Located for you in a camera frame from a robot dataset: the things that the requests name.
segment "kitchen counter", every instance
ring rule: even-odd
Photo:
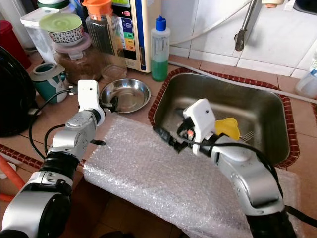
[[[236,68],[227,65],[209,63],[196,59],[170,56],[170,60],[183,63],[194,68],[199,68],[201,70],[225,73],[229,75],[268,82],[275,86],[278,86],[283,91],[291,93],[294,93],[294,86],[298,82],[298,79],[296,78]],[[172,71],[176,68],[176,66],[169,65],[168,70]],[[136,78],[145,82],[151,90],[151,98],[149,103],[139,111],[123,116],[140,121],[145,124],[150,124],[148,120],[148,111],[152,106],[152,103],[157,93],[159,92],[162,83],[153,81],[150,74],[141,73],[130,69],[128,70],[127,78]],[[99,82],[100,89],[102,89],[105,85],[106,83],[103,80]],[[43,100],[40,96],[37,96],[36,101],[39,105],[43,103]],[[287,170],[296,173],[300,179],[300,210],[307,215],[317,218],[317,199],[311,199],[317,196],[317,177],[315,176],[317,171],[317,147],[315,146],[317,145],[317,122],[314,115],[313,107],[310,103],[291,99],[291,105],[293,110],[297,139],[300,147],[300,156],[293,165],[287,168]],[[42,114],[39,116],[33,126],[33,139],[35,140],[36,146],[42,151],[42,153],[44,153],[43,143],[46,131],[52,126],[64,124],[77,112],[78,102],[76,96],[67,96],[67,98],[63,102],[56,105],[47,105],[43,109]],[[48,139],[49,144],[52,142],[53,135],[54,133],[52,133],[52,135]],[[101,129],[97,132],[96,139],[102,138],[103,134]],[[0,138],[0,144],[29,157],[41,160],[40,157],[34,152],[29,143],[27,131],[22,132],[20,135],[8,138]],[[88,151],[84,156],[84,159],[88,159],[89,155],[95,148],[95,145],[90,144]],[[29,172],[36,171],[35,168],[32,168],[30,166],[20,165],[20,167]],[[30,176],[30,174],[31,173],[24,174],[26,180],[27,177]],[[304,231],[306,236],[309,238],[317,237],[317,229],[313,227],[304,225]]]

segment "patterned bowl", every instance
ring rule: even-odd
[[[48,31],[51,39],[63,46],[74,46],[81,42],[84,36],[84,27],[80,25],[74,30],[65,32],[50,32]]]

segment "blue bottle cap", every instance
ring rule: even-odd
[[[159,16],[155,21],[155,29],[158,31],[165,31],[166,29],[166,19]]]

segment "metal bowl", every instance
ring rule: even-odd
[[[110,103],[114,97],[118,100],[118,113],[132,113],[148,103],[151,92],[145,83],[123,78],[107,84],[101,91],[100,99],[103,103]]]

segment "white cable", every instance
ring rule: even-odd
[[[172,41],[169,44],[170,45],[177,45],[186,41],[190,41],[193,40],[196,37],[199,37],[207,32],[209,32],[210,30],[214,29],[215,27],[217,27],[218,25],[220,25],[221,23],[223,23],[224,21],[226,21],[227,19],[229,19],[230,17],[232,17],[234,14],[236,14],[238,11],[240,11],[242,8],[244,8],[246,5],[248,5],[252,0],[247,0],[244,1],[237,9],[235,9],[234,11],[230,12],[227,16],[225,16],[224,18],[216,21],[213,25],[205,28],[204,30],[202,30],[201,32],[198,32],[192,36],[188,36],[187,38],[184,38],[182,40],[179,41]]]
[[[240,82],[232,81],[232,80],[229,80],[229,79],[225,79],[225,78],[221,78],[221,77],[212,75],[210,73],[206,73],[204,71],[201,71],[201,70],[193,68],[193,67],[186,66],[186,65],[181,64],[181,63],[176,63],[176,62],[172,62],[172,61],[169,61],[168,63],[172,64],[172,65],[175,65],[175,66],[187,68],[187,69],[189,69],[191,71],[194,71],[196,73],[200,73],[200,74],[202,74],[204,76],[212,77],[212,78],[217,79],[217,80],[222,81],[222,82],[226,82],[226,83],[230,83],[230,84],[234,84],[234,85],[238,85],[238,86],[242,86],[242,87],[246,87],[246,88],[254,88],[254,89],[259,89],[259,90],[262,90],[262,91],[268,91],[268,92],[272,92],[272,93],[277,93],[277,94],[284,95],[284,96],[287,96],[287,97],[290,97],[290,98],[296,98],[296,99],[299,99],[299,100],[302,100],[302,101],[305,101],[305,102],[317,104],[317,100],[315,100],[315,99],[302,97],[302,96],[299,96],[299,95],[296,95],[296,94],[287,93],[287,92],[283,92],[283,91],[272,89],[272,88],[260,87],[260,86],[257,86],[257,85],[252,85],[252,84],[240,83]]]

